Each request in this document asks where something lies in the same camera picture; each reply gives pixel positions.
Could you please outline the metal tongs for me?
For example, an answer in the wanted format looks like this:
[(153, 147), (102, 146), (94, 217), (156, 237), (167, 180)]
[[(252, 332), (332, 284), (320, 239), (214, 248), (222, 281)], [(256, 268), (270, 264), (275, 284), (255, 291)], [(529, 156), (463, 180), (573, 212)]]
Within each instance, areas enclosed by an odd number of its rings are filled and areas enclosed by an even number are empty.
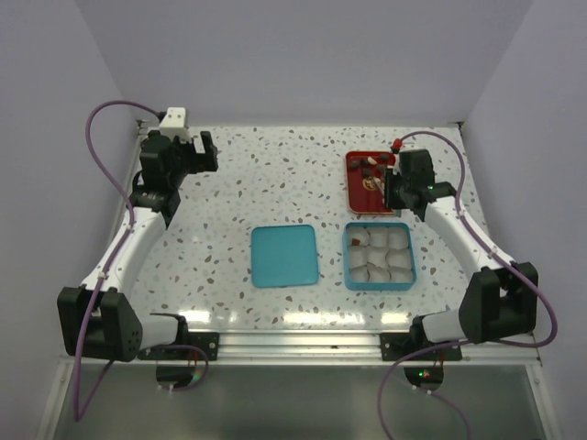
[(385, 208), (385, 190), (384, 190), (384, 184), (382, 183), (382, 181), (379, 178), (372, 178), (372, 183), (374, 185), (374, 187), (376, 188), (379, 197), (381, 199), (380, 204), (382, 206), (382, 209)]

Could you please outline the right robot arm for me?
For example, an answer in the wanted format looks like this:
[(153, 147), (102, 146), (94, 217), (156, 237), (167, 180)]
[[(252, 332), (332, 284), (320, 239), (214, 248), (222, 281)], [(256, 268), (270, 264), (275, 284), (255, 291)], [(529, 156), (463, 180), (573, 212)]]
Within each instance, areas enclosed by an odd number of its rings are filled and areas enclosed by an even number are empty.
[(396, 169), (385, 172), (385, 206), (407, 209), (445, 242), (468, 282), (459, 308), (415, 318), (408, 347), (419, 359), (430, 359), (441, 343), (468, 340), (495, 342), (533, 331), (537, 296), (537, 270), (516, 263), (497, 247), (462, 205), (458, 191), (437, 181), (425, 149), (403, 151)]

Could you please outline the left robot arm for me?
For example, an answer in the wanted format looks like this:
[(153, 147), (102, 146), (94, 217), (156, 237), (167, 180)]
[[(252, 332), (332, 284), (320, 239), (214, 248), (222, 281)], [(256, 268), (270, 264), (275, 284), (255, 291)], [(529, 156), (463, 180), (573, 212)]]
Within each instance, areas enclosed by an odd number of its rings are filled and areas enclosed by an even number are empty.
[(129, 362), (157, 347), (173, 360), (190, 351), (185, 319), (172, 313), (138, 315), (128, 296), (147, 256), (177, 212), (185, 177), (218, 169), (211, 134), (202, 131), (199, 138), (202, 151), (191, 141), (159, 130), (150, 131), (141, 142), (141, 168), (133, 178), (127, 211), (112, 243), (79, 286), (65, 287), (58, 296), (69, 355)]

